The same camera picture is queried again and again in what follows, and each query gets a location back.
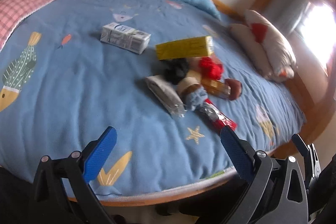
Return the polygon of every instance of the blue bedspread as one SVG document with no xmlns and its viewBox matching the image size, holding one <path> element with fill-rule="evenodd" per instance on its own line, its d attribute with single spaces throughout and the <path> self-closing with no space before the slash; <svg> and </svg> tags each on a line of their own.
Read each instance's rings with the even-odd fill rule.
<svg viewBox="0 0 336 224">
<path fill-rule="evenodd" d="M 143 54 L 99 41 L 102 26 L 113 21 L 152 34 Z M 17 99 L 0 109 L 0 165 L 32 182 L 43 155 L 67 157 L 113 126 L 117 144 L 91 182 L 100 199 L 187 185 L 229 167 L 209 124 L 190 111 L 184 118 L 171 117 L 144 81 L 162 73 L 155 44 L 209 34 L 224 63 L 223 77 L 243 84 L 235 101 L 210 99 L 255 149 L 289 141 L 300 130 L 303 113 L 283 85 L 258 75 L 229 37 L 227 24 L 170 0 L 56 0 L 35 12 L 0 53 L 1 74 L 13 60 L 35 58 Z M 42 37 L 28 45 L 34 31 Z M 8 100 L 3 93 L 10 91 L 0 93 L 0 100 Z M 199 144 L 188 138 L 195 131 L 204 135 Z"/>
</svg>

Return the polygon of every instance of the window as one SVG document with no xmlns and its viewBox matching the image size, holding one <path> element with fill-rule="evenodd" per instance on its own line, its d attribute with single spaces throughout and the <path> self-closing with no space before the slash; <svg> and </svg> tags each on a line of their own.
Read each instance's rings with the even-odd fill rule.
<svg viewBox="0 0 336 224">
<path fill-rule="evenodd" d="M 308 48 L 324 68 L 336 43 L 336 23 L 333 13 L 328 5 L 310 5 L 297 27 Z"/>
</svg>

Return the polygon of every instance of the red yarn ball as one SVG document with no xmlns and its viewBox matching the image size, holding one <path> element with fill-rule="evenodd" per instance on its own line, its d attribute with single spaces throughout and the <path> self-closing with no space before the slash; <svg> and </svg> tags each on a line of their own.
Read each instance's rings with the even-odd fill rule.
<svg viewBox="0 0 336 224">
<path fill-rule="evenodd" d="M 198 65 L 201 68 L 201 73 L 203 77 L 213 80 L 221 79 L 222 73 L 224 72 L 222 64 L 214 63 L 210 57 L 203 57 L 199 61 Z"/>
</svg>

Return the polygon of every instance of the red and silver wrapper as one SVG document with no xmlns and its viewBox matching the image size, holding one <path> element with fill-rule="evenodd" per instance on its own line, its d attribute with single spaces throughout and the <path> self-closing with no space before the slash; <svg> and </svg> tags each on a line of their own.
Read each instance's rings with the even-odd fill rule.
<svg viewBox="0 0 336 224">
<path fill-rule="evenodd" d="M 224 126 L 229 126 L 232 130 L 237 128 L 237 124 L 220 112 L 209 99 L 206 99 L 203 102 L 200 111 L 209 118 L 219 132 Z"/>
</svg>

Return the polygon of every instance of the blue scrunchie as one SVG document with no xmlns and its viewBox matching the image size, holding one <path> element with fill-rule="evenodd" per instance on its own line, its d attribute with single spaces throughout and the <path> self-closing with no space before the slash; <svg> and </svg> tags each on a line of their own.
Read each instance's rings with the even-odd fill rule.
<svg viewBox="0 0 336 224">
<path fill-rule="evenodd" d="M 204 100 L 208 99 L 208 93 L 204 87 L 200 87 L 192 93 L 189 93 L 185 98 L 187 110 L 194 111 L 197 107 L 203 104 Z"/>
</svg>

